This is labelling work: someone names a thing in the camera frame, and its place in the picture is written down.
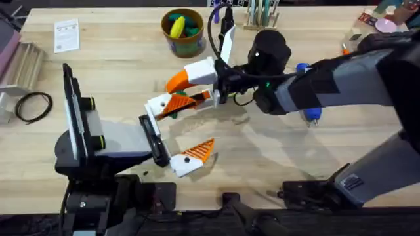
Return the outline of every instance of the wooden tabletop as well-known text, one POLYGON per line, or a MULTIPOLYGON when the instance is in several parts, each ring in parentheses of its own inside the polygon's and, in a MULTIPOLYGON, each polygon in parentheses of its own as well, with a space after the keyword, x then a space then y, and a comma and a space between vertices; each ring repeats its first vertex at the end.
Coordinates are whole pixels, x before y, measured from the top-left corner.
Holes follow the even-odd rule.
MULTIPOLYGON (((363 7, 280 7, 278 29, 292 49, 287 71, 299 62, 312 63, 340 55, 339 41, 363 7)), ((73 67, 82 94, 94 96, 102 119, 138 124, 147 99, 164 92, 165 82, 190 62, 212 56, 210 47, 198 57, 180 59, 169 50, 161 32, 161 17, 170 8, 32 9, 22 29, 23 41, 33 41, 47 53, 36 90, 54 99, 51 113, 25 125, 18 119, 0 126, 0 214, 58 212, 67 184, 54 171, 54 145, 67 129, 64 115, 62 63, 73 67), (79 19, 81 49, 53 53, 54 22, 79 19)), ((207 21, 210 8, 197 8, 207 21)), ((245 21, 245 9, 235 9, 235 21, 245 21)), ((213 28, 218 34, 219 26, 213 28)), ((231 64, 247 61, 255 31, 236 31, 231 64)), ((202 88, 192 88, 192 94, 202 88)), ((34 100, 24 115, 39 113, 34 100)), ((298 113, 264 115, 255 104, 232 102, 219 109, 185 111, 178 119, 159 122, 171 151, 216 140, 205 167, 177 178, 169 167, 153 161, 126 172, 147 182, 177 183, 177 209, 215 209, 225 191, 241 193, 258 208, 282 208, 271 197, 285 180, 325 179, 353 162, 400 129, 392 108, 344 106, 324 109, 319 127, 308 129, 298 113)), ((368 206, 420 205, 420 186, 381 196, 368 206)))

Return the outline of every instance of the black mount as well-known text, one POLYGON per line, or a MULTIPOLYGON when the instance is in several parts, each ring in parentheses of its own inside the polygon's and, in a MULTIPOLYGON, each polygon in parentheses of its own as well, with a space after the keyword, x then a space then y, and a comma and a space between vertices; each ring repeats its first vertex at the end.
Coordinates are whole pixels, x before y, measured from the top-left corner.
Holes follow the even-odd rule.
POLYGON ((166 212, 175 208, 174 183, 141 183, 135 174, 109 180, 69 182, 64 216, 65 236, 74 231, 95 231, 105 235, 108 228, 120 224, 129 210, 166 212))
POLYGON ((346 164, 328 180, 285 181, 277 196, 284 200, 288 209, 313 212, 334 212, 357 209, 334 186, 335 177, 350 164, 346 164))
POLYGON ((85 165, 74 159, 69 131, 64 132, 55 144, 55 170, 59 174, 76 180, 95 180, 112 178, 117 173, 147 161, 152 155, 130 158, 111 158, 107 156, 91 156, 85 165))
POLYGON ((277 217, 267 211, 255 210, 241 202, 237 193, 223 193, 223 208, 233 209, 249 235, 292 236, 292 232, 281 225, 277 217))
POLYGON ((143 127, 144 132, 146 133, 147 141, 152 150, 152 156, 154 162, 160 167, 166 167, 169 164, 169 156, 163 145, 161 138, 156 136, 156 133, 153 129, 153 126, 150 122, 148 115, 142 115, 138 118, 140 124, 143 127))
POLYGON ((220 92, 220 104, 227 102, 230 94, 238 92, 245 94, 248 89, 258 87, 253 98, 258 107, 265 113, 279 115, 282 111, 275 111, 277 101, 275 89, 283 79, 261 79, 255 77, 269 75, 283 75, 284 69, 291 56, 291 49, 286 45, 285 38, 278 31, 262 30, 254 38, 253 46, 248 52, 248 63, 227 68, 220 59, 215 61, 217 82, 213 90, 220 92))

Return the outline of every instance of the marker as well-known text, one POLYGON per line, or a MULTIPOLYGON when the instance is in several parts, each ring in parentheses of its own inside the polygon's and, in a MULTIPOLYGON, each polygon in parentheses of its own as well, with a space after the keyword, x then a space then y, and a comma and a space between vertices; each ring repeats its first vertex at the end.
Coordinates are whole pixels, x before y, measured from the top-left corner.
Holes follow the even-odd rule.
MULTIPOLYGON (((221 0, 215 0, 214 7, 216 8, 217 6, 220 5, 220 3, 221 3, 221 0)), ((216 14, 215 14, 215 23, 218 24, 219 23, 219 20, 220 20, 220 18, 219 18, 219 11, 217 11, 216 14)))
POLYGON ((348 51, 345 43, 343 43, 343 55, 347 55, 347 54, 350 54, 350 52, 348 51))

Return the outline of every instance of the green object in cup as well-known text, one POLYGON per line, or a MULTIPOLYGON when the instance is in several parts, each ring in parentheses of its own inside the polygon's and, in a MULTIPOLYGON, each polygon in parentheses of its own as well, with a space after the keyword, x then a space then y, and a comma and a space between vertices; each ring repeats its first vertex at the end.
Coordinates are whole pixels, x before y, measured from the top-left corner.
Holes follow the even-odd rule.
POLYGON ((200 29, 199 28, 186 28, 185 32, 186 32, 187 37, 191 37, 191 36, 196 35, 198 32, 200 32, 200 29))
POLYGON ((198 12, 191 10, 191 9, 174 9, 170 12, 166 13, 163 16, 161 21, 161 28, 163 30, 163 34, 170 46, 171 51, 180 58, 191 58, 193 56, 199 55, 201 52, 204 51, 204 43, 203 43, 203 18, 198 14, 198 12), (171 31, 171 21, 169 17, 173 14, 181 14, 183 16, 187 16, 191 18, 195 23, 196 27, 199 31, 190 37, 181 37, 181 38, 174 38, 171 37, 169 32, 171 31))

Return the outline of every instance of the pen holder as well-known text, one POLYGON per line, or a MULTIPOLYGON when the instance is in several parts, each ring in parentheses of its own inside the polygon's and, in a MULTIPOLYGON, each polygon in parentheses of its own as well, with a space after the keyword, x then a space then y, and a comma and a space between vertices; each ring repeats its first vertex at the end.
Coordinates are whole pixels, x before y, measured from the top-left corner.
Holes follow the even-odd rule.
POLYGON ((180 58, 191 58, 197 56, 204 50, 203 43, 203 18, 198 14, 198 12, 191 9, 175 9, 166 13, 163 16, 161 21, 161 28, 166 40, 169 43, 171 51, 180 58), (169 21, 169 16, 172 14, 182 14, 184 16, 189 16, 199 28, 199 32, 191 37, 185 38, 174 38, 170 36, 171 31, 171 22, 169 21))

